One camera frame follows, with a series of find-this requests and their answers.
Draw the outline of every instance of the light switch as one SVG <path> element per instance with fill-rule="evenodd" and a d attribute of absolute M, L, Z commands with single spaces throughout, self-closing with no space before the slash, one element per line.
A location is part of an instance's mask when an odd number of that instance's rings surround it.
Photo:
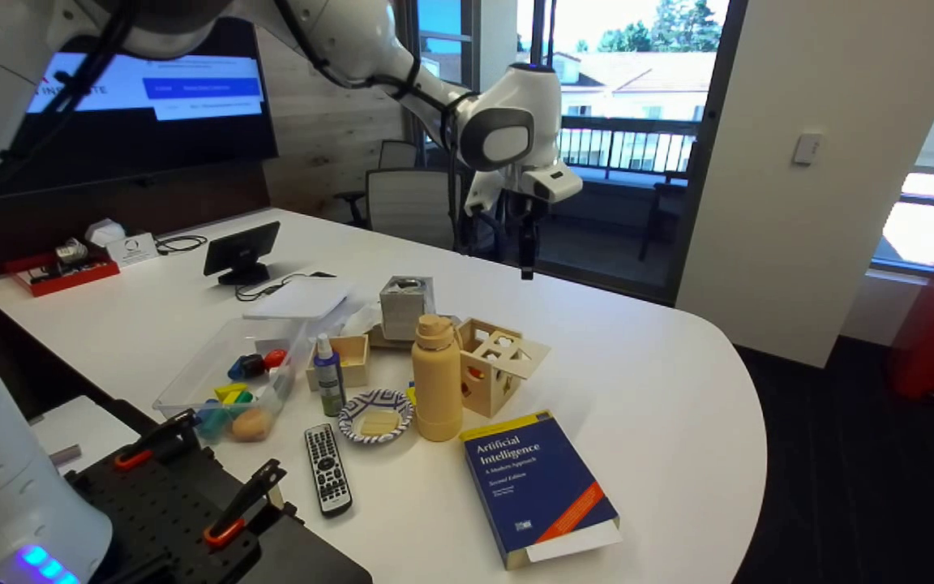
<path fill-rule="evenodd" d="M 825 134 L 799 134 L 793 165 L 816 165 L 820 157 Z"/>

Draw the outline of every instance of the yellow bottle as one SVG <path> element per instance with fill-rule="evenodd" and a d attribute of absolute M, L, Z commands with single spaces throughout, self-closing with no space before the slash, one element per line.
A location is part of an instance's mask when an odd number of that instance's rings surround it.
<path fill-rule="evenodd" d="M 454 320 L 443 314 L 421 314 L 416 320 L 411 345 L 416 378 L 416 430 L 430 442 L 448 442 L 464 425 L 462 403 L 462 346 L 454 340 Z"/>

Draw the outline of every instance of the balcony railing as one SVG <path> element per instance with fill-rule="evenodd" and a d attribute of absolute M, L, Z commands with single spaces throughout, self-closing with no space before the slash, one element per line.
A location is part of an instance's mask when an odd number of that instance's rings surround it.
<path fill-rule="evenodd" d="M 581 168 L 687 174 L 698 121 L 560 116 L 560 160 Z"/>

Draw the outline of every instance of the monitor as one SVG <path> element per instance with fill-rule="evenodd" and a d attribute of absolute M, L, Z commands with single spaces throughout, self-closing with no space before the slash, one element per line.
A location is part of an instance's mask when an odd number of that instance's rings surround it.
<path fill-rule="evenodd" d="M 279 222 L 259 223 L 209 243 L 206 277 L 224 274 L 220 286 L 249 288 L 269 283 L 269 271 L 259 264 L 277 243 Z"/>
<path fill-rule="evenodd" d="M 33 151 L 51 121 L 47 104 L 89 56 L 90 39 L 51 56 L 15 151 Z M 274 160 L 277 137 L 259 50 L 249 22 L 220 19 L 184 59 L 117 56 L 74 125 L 35 154 L 5 196 L 61 192 L 99 182 L 140 182 L 159 171 Z"/>

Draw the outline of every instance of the screen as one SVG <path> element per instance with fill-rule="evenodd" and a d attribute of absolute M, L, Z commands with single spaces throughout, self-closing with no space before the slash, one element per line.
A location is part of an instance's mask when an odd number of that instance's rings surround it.
<path fill-rule="evenodd" d="M 15 139 L 18 154 L 35 157 L 0 186 L 0 198 L 277 157 L 257 37 L 236 19 L 220 19 L 184 59 L 117 56 L 74 125 L 39 151 L 56 127 L 44 110 L 61 90 L 58 76 L 78 72 L 89 45 L 71 43 L 47 66 Z"/>

